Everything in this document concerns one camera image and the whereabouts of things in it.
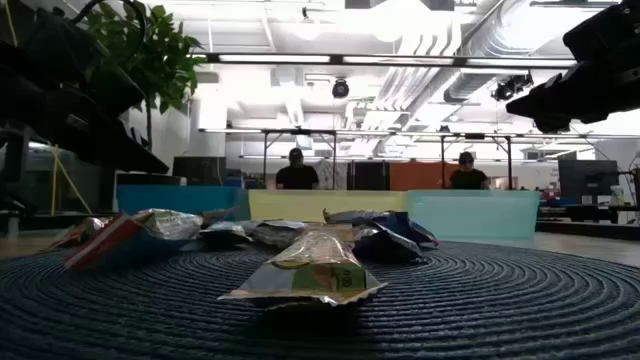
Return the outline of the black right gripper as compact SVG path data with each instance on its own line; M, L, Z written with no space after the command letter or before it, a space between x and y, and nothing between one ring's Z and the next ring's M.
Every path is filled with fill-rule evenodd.
M568 132L569 119L589 124L637 108L640 52L629 49L581 62L565 75L556 74L506 104L510 114L536 118L534 123L541 133Z

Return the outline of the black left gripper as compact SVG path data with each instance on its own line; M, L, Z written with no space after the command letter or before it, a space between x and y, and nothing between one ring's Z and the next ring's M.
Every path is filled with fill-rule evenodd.
M22 122L90 163L123 171L169 170L107 105L55 82L24 51L6 42L0 42L0 119Z

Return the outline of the silver blue granola bar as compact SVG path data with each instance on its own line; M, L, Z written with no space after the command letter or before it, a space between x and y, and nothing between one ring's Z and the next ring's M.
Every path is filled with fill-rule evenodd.
M213 223L208 228L201 230L199 239L211 248L230 247L252 242L241 225L228 221Z

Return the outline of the orange green granola bar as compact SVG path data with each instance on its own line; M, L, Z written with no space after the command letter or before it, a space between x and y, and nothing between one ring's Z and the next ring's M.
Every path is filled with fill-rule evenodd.
M265 309L337 307L355 304L385 286L337 235L310 231L263 263L239 288L220 298Z

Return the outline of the black plant pot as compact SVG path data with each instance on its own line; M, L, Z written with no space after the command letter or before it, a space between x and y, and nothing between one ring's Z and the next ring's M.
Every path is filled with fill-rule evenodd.
M181 178L150 173L119 173L116 175L116 183L118 185L180 185Z

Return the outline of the black ceiling spotlight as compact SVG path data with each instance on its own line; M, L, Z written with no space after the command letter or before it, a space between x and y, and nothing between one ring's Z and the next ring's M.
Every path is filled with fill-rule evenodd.
M533 84L534 81L530 72L525 75L511 75L497 83L496 88L491 93L491 97L496 101L507 101Z

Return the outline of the blue plastic bin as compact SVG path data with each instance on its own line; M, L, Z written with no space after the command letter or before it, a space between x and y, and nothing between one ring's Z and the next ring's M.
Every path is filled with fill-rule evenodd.
M238 187L212 185L118 185L116 190L120 212L133 214L157 208L184 213L203 213L234 208L229 221L251 218L248 191Z

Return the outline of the green leafy plant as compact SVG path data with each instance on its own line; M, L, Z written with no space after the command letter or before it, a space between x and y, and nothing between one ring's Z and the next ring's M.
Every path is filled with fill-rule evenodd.
M116 10L107 0L92 0L82 21L142 92L124 115L126 129L149 154L160 148L153 131L169 109L180 110L198 87L197 68L202 47L183 31L183 24L162 5L120 0Z

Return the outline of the person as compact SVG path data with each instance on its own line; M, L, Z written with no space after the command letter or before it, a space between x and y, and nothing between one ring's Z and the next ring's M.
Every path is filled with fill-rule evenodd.
M285 190L313 190L319 185L316 170L304 164L302 150L293 148L288 155L289 165L276 174L276 188Z
M458 190L488 190L489 178L474 167L474 157L470 152L462 152L459 167L450 176L450 187Z

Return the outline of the dark background desk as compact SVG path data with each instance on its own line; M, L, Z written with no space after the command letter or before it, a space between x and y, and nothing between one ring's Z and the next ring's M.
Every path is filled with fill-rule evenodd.
M563 205L541 206L536 232L575 235L614 240L640 241L640 222L622 224L620 213L637 213L631 205Z

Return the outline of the teal plastic bin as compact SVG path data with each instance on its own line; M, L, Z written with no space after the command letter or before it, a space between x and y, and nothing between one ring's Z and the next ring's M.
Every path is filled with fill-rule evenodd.
M440 240L533 238L539 194L515 190L410 190L411 221Z

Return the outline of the orange partition panel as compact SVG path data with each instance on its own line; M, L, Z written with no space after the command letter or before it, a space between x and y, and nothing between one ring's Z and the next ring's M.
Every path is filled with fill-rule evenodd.
M408 191L447 188L450 175L457 168L455 164L441 162L391 163L390 189Z

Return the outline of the long ceiling light bar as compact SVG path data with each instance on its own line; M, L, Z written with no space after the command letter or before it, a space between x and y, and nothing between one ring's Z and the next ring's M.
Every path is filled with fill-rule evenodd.
M504 70L565 70L576 62L566 58L464 57L303 53L196 53L208 64L225 65L327 65L364 67L421 67Z

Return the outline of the yellow plastic bin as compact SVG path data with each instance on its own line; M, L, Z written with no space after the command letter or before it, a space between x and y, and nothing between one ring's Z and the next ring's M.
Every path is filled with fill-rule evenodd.
M328 213L405 211L406 193L355 190L250 190L252 220L323 222Z

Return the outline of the black workstation frame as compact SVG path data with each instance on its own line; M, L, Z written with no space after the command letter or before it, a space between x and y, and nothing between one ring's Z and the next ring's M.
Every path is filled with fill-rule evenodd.
M277 134L276 140L278 140L282 135L318 135L321 139L323 139L332 150L332 189L336 189L336 163L337 163L337 131L336 130L323 130L323 129L303 129L303 128L291 128L291 129L262 129L260 133L264 135L263 141L263 178L266 178L266 170L267 170L267 152L270 147L270 143L268 142L268 138L270 134Z
M437 137L440 140L441 147L441 162L445 162L445 142L448 137L454 138L455 140L464 139L464 140L491 140L493 141L500 149L502 149L507 154L507 170L508 170L508 189L513 190L513 170L512 170L512 138L511 134L499 134L499 133L439 133Z

